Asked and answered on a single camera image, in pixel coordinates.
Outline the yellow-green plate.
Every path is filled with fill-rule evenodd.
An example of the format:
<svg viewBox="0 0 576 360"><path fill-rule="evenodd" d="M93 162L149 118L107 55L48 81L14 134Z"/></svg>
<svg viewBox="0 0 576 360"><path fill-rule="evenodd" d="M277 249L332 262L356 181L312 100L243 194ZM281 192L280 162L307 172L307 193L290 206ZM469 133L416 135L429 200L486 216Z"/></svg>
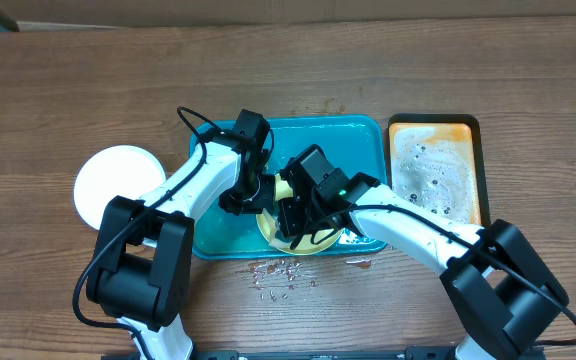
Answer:
<svg viewBox="0 0 576 360"><path fill-rule="evenodd" d="M280 205L299 205L297 197L289 183L279 173L275 175L275 202L271 210L264 209L256 216L258 228L268 245L290 255L313 255L321 253L333 246L342 234L342 230L333 232L332 229L319 230L316 233L306 233L295 249L290 245L295 235L285 237L281 231L287 220L282 220L279 212Z"/></svg>

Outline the white plate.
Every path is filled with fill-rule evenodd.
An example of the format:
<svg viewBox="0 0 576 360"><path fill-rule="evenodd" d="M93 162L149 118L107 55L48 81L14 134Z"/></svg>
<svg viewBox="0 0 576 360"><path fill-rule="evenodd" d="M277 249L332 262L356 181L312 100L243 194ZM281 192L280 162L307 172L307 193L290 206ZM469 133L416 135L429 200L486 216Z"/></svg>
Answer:
<svg viewBox="0 0 576 360"><path fill-rule="evenodd" d="M74 206L82 220L98 230L114 197L135 200L165 180L163 166L150 152L132 145L112 146L96 153L79 170L73 186Z"/></svg>

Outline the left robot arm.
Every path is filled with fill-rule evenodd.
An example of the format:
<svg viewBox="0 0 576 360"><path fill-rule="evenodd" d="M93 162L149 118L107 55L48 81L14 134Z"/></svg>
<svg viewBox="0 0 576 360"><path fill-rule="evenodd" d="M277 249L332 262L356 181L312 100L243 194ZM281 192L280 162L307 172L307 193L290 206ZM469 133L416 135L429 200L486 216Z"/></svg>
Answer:
<svg viewBox="0 0 576 360"><path fill-rule="evenodd" d="M234 215L260 214L274 201L264 168L272 151L269 122L242 110L230 129L211 124L168 180L138 200L114 197L105 207L93 257L72 296L88 326L121 329L136 359L193 359L179 310L188 292L194 230L217 203Z"/></svg>

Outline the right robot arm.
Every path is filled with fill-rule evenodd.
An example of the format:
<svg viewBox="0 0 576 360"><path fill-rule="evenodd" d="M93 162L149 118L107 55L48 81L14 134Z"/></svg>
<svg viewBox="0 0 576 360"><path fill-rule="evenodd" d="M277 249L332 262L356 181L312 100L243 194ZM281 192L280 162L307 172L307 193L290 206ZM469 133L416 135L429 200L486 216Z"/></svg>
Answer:
<svg viewBox="0 0 576 360"><path fill-rule="evenodd" d="M387 243L438 274L467 332L458 359L519 359L569 298L514 225L448 220L397 196L365 173L348 177L311 145L279 176L293 195L280 201L284 235L347 229Z"/></svg>

